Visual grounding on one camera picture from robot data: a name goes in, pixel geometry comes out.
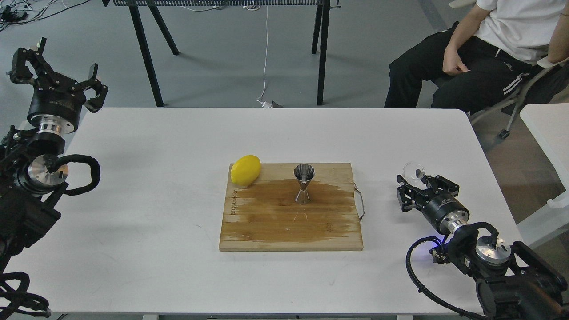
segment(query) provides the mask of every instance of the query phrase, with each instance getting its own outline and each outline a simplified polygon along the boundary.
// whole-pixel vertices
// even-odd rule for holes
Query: jigger
[[[296,181],[300,185],[300,191],[296,195],[294,201],[299,204],[307,204],[310,201],[308,197],[308,191],[306,188],[312,179],[314,178],[314,168],[311,165],[302,164],[297,165],[294,168],[294,176],[296,177]]]

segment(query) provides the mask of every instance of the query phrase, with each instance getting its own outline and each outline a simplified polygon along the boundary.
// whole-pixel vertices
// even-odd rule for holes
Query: yellow lemon
[[[249,154],[237,160],[231,167],[231,182],[238,186],[248,186],[261,173],[261,161]]]

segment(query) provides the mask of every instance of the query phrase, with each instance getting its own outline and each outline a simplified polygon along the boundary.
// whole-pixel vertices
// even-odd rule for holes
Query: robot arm
[[[97,64],[91,67],[89,79],[80,83],[53,71],[42,57],[45,43],[42,38],[36,50],[19,48],[12,70],[7,72],[13,83],[34,87],[27,119],[35,128],[16,130],[11,126],[0,142],[0,298],[10,301],[8,306],[0,307],[0,320],[14,312],[50,316],[48,301],[27,292],[28,275],[4,270],[13,256],[36,243],[59,220],[61,213],[54,207],[62,195],[83,194],[94,189],[100,180],[100,167],[94,158],[58,156],[65,148],[63,135],[77,130],[82,106],[91,112],[100,110],[108,88],[96,78]],[[28,62],[36,78],[26,66]],[[95,91],[95,97],[87,100],[84,91],[90,89]],[[66,190],[70,162],[89,165],[90,184]],[[16,289],[7,283],[11,280],[19,281]]]
[[[561,307],[561,292],[567,290],[567,281],[549,264],[520,241],[508,246],[498,237],[498,231],[489,223],[468,224],[468,210],[456,200],[459,186],[441,176],[422,175],[425,189],[410,185],[397,176],[399,204],[403,212],[419,210],[435,230],[444,236],[418,240],[407,253],[407,271],[419,288],[435,302],[473,319],[568,319],[569,311]],[[486,229],[490,236],[478,237]],[[436,247],[429,252],[433,262],[452,263],[463,274],[476,281],[476,293],[483,317],[469,313],[442,301],[420,283],[410,263],[411,252],[420,243],[432,241]],[[518,266],[516,256],[526,267]],[[512,276],[506,276],[511,270]]]

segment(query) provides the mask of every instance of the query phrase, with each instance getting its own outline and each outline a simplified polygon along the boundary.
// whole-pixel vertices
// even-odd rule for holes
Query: white stripe
[[[507,95],[510,91],[514,90],[514,89],[516,88],[516,86],[517,86],[520,82],[522,82],[522,80],[523,80],[523,79],[519,79],[519,80],[514,84],[513,87],[511,87],[511,88],[508,89],[507,91],[504,91],[504,94]]]
[[[509,90],[512,85],[516,85],[521,79],[522,79],[522,73],[520,73],[519,76],[514,81],[512,81],[512,83],[510,83],[506,88],[502,89],[502,91]]]

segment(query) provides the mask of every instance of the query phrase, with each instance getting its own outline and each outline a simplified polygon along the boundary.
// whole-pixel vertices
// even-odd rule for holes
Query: black pants
[[[474,113],[505,99],[522,78],[539,72],[473,36],[458,50],[470,71],[449,76],[443,72],[443,58],[453,32],[451,28],[428,36],[389,64],[384,108],[415,108],[422,81],[445,77],[448,81],[435,92],[431,107]]]

